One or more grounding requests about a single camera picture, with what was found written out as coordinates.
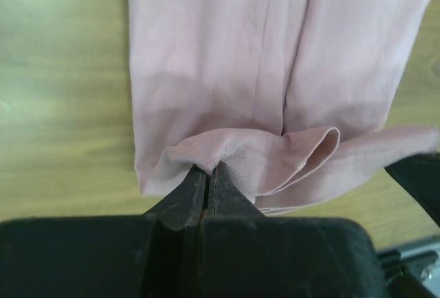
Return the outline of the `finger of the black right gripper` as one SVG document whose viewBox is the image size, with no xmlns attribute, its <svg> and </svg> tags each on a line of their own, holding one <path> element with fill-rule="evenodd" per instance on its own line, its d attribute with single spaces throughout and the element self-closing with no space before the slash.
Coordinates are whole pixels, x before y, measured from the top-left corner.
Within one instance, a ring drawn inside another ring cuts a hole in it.
<svg viewBox="0 0 440 298">
<path fill-rule="evenodd" d="M 440 207 L 439 168 L 439 152 L 410 156 L 385 168 L 436 224 Z"/>
</svg>

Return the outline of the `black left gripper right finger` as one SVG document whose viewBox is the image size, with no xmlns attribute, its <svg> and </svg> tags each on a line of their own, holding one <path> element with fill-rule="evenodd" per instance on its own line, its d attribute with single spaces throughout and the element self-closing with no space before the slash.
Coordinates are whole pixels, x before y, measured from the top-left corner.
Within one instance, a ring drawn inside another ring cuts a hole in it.
<svg viewBox="0 0 440 298">
<path fill-rule="evenodd" d="M 204 219 L 235 221 L 263 218 L 265 216 L 234 185 L 227 165 L 220 162 L 210 176 Z"/>
</svg>

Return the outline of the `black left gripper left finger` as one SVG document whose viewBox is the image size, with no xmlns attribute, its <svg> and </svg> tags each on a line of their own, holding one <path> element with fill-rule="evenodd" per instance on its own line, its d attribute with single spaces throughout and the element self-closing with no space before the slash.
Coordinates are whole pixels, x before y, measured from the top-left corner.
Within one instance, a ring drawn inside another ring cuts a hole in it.
<svg viewBox="0 0 440 298">
<path fill-rule="evenodd" d="M 208 176 L 192 166 L 184 180 L 148 210 L 149 226 L 160 231 L 187 231 L 199 224 L 204 209 Z"/>
</svg>

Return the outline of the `pink printed t-shirt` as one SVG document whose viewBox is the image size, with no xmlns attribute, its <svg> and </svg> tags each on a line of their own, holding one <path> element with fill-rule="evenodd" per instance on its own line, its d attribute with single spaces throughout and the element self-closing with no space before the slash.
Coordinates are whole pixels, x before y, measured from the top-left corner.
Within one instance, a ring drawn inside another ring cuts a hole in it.
<svg viewBox="0 0 440 298">
<path fill-rule="evenodd" d="M 266 214 L 437 148 L 385 128 L 430 0 L 129 0 L 135 171 L 166 195 L 224 164 Z"/>
</svg>

